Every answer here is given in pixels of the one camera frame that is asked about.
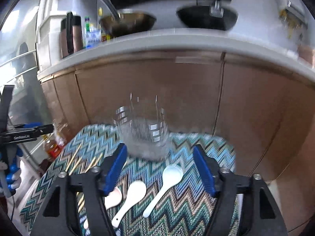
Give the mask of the left hand blue white glove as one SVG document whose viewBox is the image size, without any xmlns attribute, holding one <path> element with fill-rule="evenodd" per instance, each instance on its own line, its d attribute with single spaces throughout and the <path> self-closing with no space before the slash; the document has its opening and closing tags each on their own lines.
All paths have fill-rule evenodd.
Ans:
<svg viewBox="0 0 315 236">
<path fill-rule="evenodd" d="M 1 147 L 1 196 L 12 197 L 21 184 L 23 151 L 15 144 Z"/>
</svg>

